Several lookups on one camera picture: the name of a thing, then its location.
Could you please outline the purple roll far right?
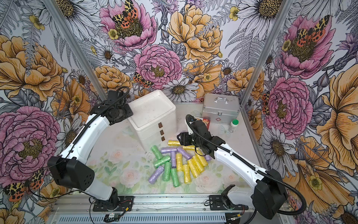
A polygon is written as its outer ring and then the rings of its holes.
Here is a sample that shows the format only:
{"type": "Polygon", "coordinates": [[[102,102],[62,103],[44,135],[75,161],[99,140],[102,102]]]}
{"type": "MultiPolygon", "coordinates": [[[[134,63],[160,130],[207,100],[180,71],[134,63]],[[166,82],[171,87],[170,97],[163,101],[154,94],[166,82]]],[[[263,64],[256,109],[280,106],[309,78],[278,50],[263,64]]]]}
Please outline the purple roll far right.
{"type": "Polygon", "coordinates": [[[212,157],[210,155],[205,155],[204,158],[205,158],[206,161],[212,160],[212,157]]]}

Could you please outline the white plastic drawer unit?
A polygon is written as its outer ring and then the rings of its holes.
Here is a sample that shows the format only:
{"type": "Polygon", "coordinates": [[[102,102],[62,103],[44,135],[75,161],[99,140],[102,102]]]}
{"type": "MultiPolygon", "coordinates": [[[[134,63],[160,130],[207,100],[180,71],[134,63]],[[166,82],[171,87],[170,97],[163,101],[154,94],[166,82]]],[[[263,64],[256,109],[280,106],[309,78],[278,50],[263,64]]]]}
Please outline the white plastic drawer unit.
{"type": "Polygon", "coordinates": [[[145,150],[176,136],[176,106],[161,90],[150,92],[129,106],[133,115],[128,120],[145,150]]]}

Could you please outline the red white carton box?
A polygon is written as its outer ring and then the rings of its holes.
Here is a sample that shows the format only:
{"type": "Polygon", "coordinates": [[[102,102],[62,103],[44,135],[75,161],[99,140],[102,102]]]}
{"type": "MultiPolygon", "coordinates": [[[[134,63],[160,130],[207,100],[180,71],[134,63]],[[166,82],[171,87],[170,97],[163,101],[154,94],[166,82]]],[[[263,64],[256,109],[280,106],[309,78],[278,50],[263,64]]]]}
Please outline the red white carton box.
{"type": "Polygon", "coordinates": [[[203,129],[203,127],[206,127],[206,129],[209,130],[210,120],[205,119],[205,118],[200,118],[200,117],[195,117],[195,119],[196,119],[196,121],[194,122],[194,126],[196,128],[203,129]]]}

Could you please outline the yellow roll vertical middle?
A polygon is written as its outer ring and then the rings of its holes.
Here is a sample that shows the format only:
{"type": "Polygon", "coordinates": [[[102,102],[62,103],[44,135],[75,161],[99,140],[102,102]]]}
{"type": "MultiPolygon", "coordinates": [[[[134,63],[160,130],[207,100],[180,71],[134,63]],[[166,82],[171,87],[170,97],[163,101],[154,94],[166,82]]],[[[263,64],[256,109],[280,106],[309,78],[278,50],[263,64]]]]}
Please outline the yellow roll vertical middle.
{"type": "Polygon", "coordinates": [[[181,153],[176,154],[176,169],[179,172],[183,171],[183,160],[182,160],[182,154],[181,153]]]}

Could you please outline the yellow roll bottom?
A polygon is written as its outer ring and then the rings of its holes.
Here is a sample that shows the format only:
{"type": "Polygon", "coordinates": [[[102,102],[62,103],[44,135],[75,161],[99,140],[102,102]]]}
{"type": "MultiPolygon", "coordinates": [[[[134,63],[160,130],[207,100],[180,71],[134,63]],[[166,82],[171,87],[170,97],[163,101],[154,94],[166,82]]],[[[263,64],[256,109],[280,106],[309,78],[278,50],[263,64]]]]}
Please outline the yellow roll bottom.
{"type": "Polygon", "coordinates": [[[191,175],[190,175],[190,167],[188,164],[183,165],[183,173],[184,173],[184,183],[189,184],[191,183],[191,175]]]}

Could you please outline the green roll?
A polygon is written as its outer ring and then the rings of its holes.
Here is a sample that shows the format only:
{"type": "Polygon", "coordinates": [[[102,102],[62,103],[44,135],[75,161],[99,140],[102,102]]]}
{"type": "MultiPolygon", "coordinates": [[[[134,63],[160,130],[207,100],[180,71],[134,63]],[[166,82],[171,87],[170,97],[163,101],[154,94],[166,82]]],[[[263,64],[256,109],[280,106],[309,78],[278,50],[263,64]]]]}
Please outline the green roll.
{"type": "Polygon", "coordinates": [[[153,154],[157,160],[161,160],[163,158],[163,155],[161,154],[161,152],[159,151],[159,149],[156,145],[151,147],[151,151],[153,152],[153,154]]]}
{"type": "Polygon", "coordinates": [[[178,172],[177,172],[176,168],[171,168],[171,177],[172,177],[173,186],[175,188],[179,187],[180,181],[179,181],[178,172]]]}
{"type": "Polygon", "coordinates": [[[166,162],[164,165],[164,173],[162,175],[163,182],[168,182],[170,180],[171,168],[172,168],[171,162],[166,162]]]}

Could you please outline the yellow roll top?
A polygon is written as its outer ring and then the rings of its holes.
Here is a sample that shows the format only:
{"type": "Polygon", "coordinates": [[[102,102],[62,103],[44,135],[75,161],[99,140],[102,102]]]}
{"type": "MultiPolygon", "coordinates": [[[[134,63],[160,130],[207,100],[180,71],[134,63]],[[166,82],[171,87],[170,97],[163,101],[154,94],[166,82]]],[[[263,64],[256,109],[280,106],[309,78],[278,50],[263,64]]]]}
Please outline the yellow roll top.
{"type": "Polygon", "coordinates": [[[178,140],[169,140],[168,146],[170,146],[170,147],[181,146],[181,143],[178,140]]]}

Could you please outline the green roll diagonal left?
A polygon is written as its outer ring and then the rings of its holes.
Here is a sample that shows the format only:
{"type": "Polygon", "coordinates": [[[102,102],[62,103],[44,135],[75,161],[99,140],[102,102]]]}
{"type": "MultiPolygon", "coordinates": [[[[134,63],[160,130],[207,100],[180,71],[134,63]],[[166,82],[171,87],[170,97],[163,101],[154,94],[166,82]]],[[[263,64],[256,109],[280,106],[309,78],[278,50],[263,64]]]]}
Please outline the green roll diagonal left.
{"type": "Polygon", "coordinates": [[[153,165],[157,169],[159,166],[165,164],[166,162],[169,162],[170,160],[171,160],[171,157],[169,155],[166,155],[163,158],[155,161],[153,165]]]}

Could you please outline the silver aluminium case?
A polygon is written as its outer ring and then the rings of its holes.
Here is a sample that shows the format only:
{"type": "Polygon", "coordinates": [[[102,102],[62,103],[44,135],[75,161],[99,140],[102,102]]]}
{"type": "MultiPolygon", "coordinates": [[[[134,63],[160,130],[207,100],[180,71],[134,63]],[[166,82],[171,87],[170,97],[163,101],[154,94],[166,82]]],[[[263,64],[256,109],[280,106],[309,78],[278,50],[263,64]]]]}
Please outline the silver aluminium case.
{"type": "Polygon", "coordinates": [[[240,112],[237,96],[207,93],[204,97],[202,118],[212,123],[230,124],[240,112]]]}

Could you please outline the yellow roll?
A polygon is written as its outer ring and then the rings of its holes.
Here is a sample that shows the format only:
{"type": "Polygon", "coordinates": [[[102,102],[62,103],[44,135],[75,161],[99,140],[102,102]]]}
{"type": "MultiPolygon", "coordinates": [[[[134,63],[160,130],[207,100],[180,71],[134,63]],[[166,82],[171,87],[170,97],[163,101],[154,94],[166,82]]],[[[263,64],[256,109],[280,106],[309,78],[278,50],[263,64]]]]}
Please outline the yellow roll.
{"type": "Polygon", "coordinates": [[[194,164],[195,164],[197,170],[198,170],[200,173],[204,172],[204,170],[205,170],[205,169],[204,169],[204,166],[201,164],[198,155],[194,155],[194,156],[192,157],[192,160],[193,160],[193,162],[194,162],[194,164]]]}
{"type": "Polygon", "coordinates": [[[193,160],[192,159],[187,160],[187,164],[189,165],[189,168],[190,168],[190,171],[192,172],[193,177],[197,178],[200,175],[200,172],[198,171],[193,160]]]}
{"type": "Polygon", "coordinates": [[[208,166],[208,162],[207,162],[207,160],[205,159],[204,156],[201,156],[201,155],[199,155],[198,153],[196,153],[196,156],[198,157],[198,160],[199,160],[200,164],[201,164],[203,167],[208,166]]]}
{"type": "Polygon", "coordinates": [[[184,150],[189,150],[189,151],[194,151],[195,148],[196,148],[196,146],[194,146],[194,145],[183,146],[184,150]]]}
{"type": "Polygon", "coordinates": [[[168,146],[170,146],[170,147],[181,146],[181,143],[178,140],[169,140],[168,146]]]}
{"type": "Polygon", "coordinates": [[[190,175],[190,167],[188,164],[183,165],[183,173],[184,173],[184,183],[189,184],[191,183],[191,175],[190,175]]]}

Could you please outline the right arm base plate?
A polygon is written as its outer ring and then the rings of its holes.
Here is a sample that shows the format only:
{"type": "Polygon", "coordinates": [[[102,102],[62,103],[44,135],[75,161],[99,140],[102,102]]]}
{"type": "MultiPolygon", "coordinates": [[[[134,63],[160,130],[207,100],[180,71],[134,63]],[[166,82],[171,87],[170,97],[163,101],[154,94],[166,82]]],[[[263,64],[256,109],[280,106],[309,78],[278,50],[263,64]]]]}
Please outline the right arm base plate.
{"type": "Polygon", "coordinates": [[[205,206],[209,206],[211,211],[244,211],[249,207],[243,204],[234,204],[229,200],[228,193],[235,187],[234,184],[229,185],[220,195],[210,195],[209,199],[204,202],[205,206]]]}

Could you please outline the green roll bottom right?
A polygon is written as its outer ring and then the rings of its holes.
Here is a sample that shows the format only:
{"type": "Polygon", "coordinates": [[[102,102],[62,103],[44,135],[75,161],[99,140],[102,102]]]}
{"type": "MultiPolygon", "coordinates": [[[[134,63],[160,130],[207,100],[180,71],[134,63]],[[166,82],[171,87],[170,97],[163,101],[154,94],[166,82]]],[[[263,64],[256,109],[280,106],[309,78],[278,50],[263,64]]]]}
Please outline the green roll bottom right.
{"type": "Polygon", "coordinates": [[[179,187],[180,181],[179,181],[178,172],[177,172],[176,168],[171,168],[171,177],[172,177],[173,186],[175,188],[179,187]]]}

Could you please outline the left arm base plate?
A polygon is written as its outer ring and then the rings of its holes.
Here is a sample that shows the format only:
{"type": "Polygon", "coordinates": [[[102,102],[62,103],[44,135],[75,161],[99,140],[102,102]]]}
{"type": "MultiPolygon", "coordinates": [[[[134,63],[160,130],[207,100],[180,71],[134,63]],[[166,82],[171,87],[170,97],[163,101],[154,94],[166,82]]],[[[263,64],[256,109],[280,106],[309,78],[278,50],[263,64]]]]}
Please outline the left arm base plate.
{"type": "Polygon", "coordinates": [[[93,205],[94,212],[125,212],[131,211],[133,206],[134,196],[117,196],[107,201],[95,200],[93,205]]]}

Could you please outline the purple roll diagonal middle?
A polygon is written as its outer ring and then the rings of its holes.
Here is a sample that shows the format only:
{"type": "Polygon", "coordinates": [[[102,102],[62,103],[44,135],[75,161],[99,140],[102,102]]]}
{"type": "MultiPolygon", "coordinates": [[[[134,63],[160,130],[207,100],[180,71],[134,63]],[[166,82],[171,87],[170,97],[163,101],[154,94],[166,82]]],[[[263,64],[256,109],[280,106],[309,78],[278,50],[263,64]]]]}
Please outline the purple roll diagonal middle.
{"type": "Polygon", "coordinates": [[[186,160],[190,160],[192,158],[192,155],[190,155],[183,147],[177,147],[177,152],[182,154],[186,160]]]}

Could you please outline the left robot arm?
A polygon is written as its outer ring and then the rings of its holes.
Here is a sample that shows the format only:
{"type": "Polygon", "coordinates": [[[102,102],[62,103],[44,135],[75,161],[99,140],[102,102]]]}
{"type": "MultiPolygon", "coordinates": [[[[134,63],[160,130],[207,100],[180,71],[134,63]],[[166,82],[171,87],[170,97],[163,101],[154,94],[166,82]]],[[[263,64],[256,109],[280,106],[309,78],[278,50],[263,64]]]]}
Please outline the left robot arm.
{"type": "Polygon", "coordinates": [[[99,181],[94,170],[86,163],[102,132],[133,115],[126,101],[129,91],[129,87],[108,91],[107,100],[93,106],[75,139],[63,152],[48,161],[48,168],[57,185],[76,189],[93,197],[95,204],[104,211],[118,208],[117,190],[99,181]]]}

